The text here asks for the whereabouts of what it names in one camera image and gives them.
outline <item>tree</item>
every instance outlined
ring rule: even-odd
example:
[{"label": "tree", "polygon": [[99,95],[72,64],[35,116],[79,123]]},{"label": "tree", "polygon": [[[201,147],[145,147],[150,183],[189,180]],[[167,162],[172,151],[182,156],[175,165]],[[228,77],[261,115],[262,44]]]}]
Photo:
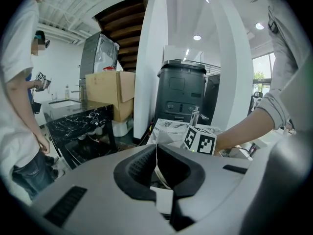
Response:
[{"label": "tree", "polygon": [[[262,79],[262,78],[265,78],[265,75],[263,72],[258,71],[255,74],[253,74],[253,79]],[[253,86],[258,92],[262,91],[262,84],[254,84]]]}]

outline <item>bottle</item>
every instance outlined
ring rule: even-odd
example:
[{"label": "bottle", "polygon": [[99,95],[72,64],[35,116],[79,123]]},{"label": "bottle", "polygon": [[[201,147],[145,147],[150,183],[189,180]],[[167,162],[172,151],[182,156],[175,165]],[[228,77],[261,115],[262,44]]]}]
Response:
[{"label": "bottle", "polygon": [[65,86],[65,100],[69,100],[69,89],[68,89],[68,84]]}]

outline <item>wooden staircase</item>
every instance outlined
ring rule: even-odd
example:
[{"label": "wooden staircase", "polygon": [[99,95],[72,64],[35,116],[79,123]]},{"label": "wooden staircase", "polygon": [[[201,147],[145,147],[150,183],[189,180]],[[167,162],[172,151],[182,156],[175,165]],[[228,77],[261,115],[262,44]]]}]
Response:
[{"label": "wooden staircase", "polygon": [[148,0],[125,0],[100,12],[102,33],[120,45],[118,61],[125,71],[135,71],[140,34]]}]

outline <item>jeans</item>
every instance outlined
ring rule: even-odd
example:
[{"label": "jeans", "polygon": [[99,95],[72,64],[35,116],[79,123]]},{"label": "jeans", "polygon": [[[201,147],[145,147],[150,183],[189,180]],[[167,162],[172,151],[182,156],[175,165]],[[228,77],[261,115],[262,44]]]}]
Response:
[{"label": "jeans", "polygon": [[12,177],[15,183],[27,191],[31,200],[54,182],[41,151],[24,167],[14,166]]}]

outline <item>marble countertop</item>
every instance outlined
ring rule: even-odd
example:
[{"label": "marble countertop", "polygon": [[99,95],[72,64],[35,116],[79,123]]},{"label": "marble countertop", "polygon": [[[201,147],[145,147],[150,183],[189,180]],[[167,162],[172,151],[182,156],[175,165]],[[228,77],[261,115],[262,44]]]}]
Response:
[{"label": "marble countertop", "polygon": [[43,110],[46,122],[48,123],[51,121],[58,120],[60,118],[69,117],[74,114],[94,110],[97,108],[102,108],[102,107],[107,108],[107,107],[112,106],[111,104],[88,101],[88,100],[80,101],[78,99],[73,99],[73,98],[70,98],[69,100],[78,102],[79,104],[53,108],[51,106],[51,103],[65,101],[65,99],[58,99],[57,101],[51,100],[51,101],[42,102],[42,110]]},{"label": "marble countertop", "polygon": [[[173,120],[167,120],[167,119],[161,119],[159,118],[156,122],[156,125],[152,131],[152,134],[149,137],[149,140],[147,144],[155,144],[159,135],[160,131],[170,133],[170,134],[176,134],[176,135],[184,135],[188,129],[189,123],[186,122],[179,122],[179,121],[173,121]],[[210,126],[210,125],[204,125],[204,124],[197,124],[198,128],[207,130],[214,135],[218,135],[222,133],[220,128]]]}]

